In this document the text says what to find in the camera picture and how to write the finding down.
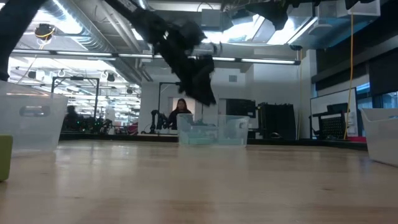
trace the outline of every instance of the plastic storage bin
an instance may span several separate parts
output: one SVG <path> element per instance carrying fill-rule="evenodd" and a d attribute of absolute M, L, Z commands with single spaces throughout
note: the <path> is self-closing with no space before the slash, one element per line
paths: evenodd
<path fill-rule="evenodd" d="M 194 121 L 192 114 L 177 116 L 178 139 L 184 145 L 245 146 L 248 141 L 248 116 L 219 115 L 215 124 Z"/>
<path fill-rule="evenodd" d="M 361 109 L 369 156 L 398 166 L 398 109 Z"/>
<path fill-rule="evenodd" d="M 12 155 L 57 148 L 68 98 L 0 81 L 0 134 L 13 139 Z"/>

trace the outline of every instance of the cable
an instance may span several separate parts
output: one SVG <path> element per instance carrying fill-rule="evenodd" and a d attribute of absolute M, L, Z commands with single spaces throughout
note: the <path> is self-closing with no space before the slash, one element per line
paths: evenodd
<path fill-rule="evenodd" d="M 50 34 L 49 34 L 49 35 L 46 34 L 46 36 L 45 36 L 45 41 L 44 41 L 46 44 L 42 44 L 42 45 L 39 47 L 39 50 L 43 50 L 44 46 L 47 45 L 47 39 L 48 39 L 49 36 L 50 36 Z M 32 63 L 30 63 L 30 65 L 29 65 L 29 67 L 27 68 L 25 74 L 18 80 L 17 85 L 18 85 L 18 84 L 25 78 L 25 76 L 29 73 L 29 70 L 30 70 L 30 68 L 32 68 L 33 63 L 35 63 L 36 59 L 37 59 L 37 55 L 35 55 L 35 57 L 34 57 Z"/>
<path fill-rule="evenodd" d="M 303 61 L 303 49 L 300 50 L 300 109 L 298 111 L 298 131 L 297 131 L 297 140 L 300 140 L 300 126 L 301 126 L 301 114 L 302 114 L 302 83 L 303 83 L 303 67 L 301 63 Z"/>
<path fill-rule="evenodd" d="M 353 74 L 354 74 L 354 13 L 351 12 L 351 52 L 350 52 L 350 78 L 349 78 L 349 92 L 348 92 L 348 106 L 347 106 L 347 118 L 346 118 L 346 128 L 344 131 L 344 139 L 347 138 L 348 129 L 348 115 L 349 115 L 349 104 L 351 103 L 351 88 L 353 86 Z"/>
<path fill-rule="evenodd" d="M 211 4 L 209 4 L 208 2 L 201 2 L 201 3 L 199 4 L 198 8 L 197 8 L 197 12 L 199 12 L 199 7 L 200 7 L 203 3 L 209 5 L 209 6 L 211 7 L 211 9 L 214 9 L 213 6 L 211 6 Z"/>
<path fill-rule="evenodd" d="M 35 34 L 35 36 L 37 37 L 37 38 L 44 38 L 44 37 L 46 37 L 46 40 L 47 40 L 47 38 L 50 36 L 50 35 L 52 35 L 53 33 L 54 33 L 54 31 L 55 31 L 55 27 L 51 30 L 51 32 L 49 32 L 48 34 L 44 34 L 44 35 L 37 35 L 37 34 Z"/>

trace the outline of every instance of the black machine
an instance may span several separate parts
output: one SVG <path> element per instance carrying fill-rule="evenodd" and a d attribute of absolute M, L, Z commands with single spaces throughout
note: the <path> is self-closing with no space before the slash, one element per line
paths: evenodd
<path fill-rule="evenodd" d="M 258 105 L 259 130 L 263 139 L 296 139 L 294 107 L 290 104 Z"/>
<path fill-rule="evenodd" d="M 256 101 L 226 99 L 226 114 L 256 118 Z"/>
<path fill-rule="evenodd" d="M 347 113 L 348 103 L 338 103 L 328 105 L 327 111 L 313 114 L 313 118 L 318 118 L 319 130 L 312 128 L 312 117 L 310 116 L 311 138 L 312 133 L 319 140 L 344 139 L 346 129 L 345 113 Z"/>

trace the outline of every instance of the woman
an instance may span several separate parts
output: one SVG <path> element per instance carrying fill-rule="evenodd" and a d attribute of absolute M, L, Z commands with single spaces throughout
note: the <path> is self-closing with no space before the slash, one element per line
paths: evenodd
<path fill-rule="evenodd" d="M 182 98 L 178 100 L 176 109 L 170 113 L 169 120 L 167 121 L 172 130 L 177 130 L 177 115 L 180 113 L 192 114 L 187 108 L 187 102 Z"/>

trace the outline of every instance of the green object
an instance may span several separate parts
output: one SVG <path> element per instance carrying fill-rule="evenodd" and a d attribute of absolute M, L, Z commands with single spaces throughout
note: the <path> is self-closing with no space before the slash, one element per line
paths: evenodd
<path fill-rule="evenodd" d="M 0 134 L 0 182 L 8 179 L 11 165 L 12 136 Z"/>

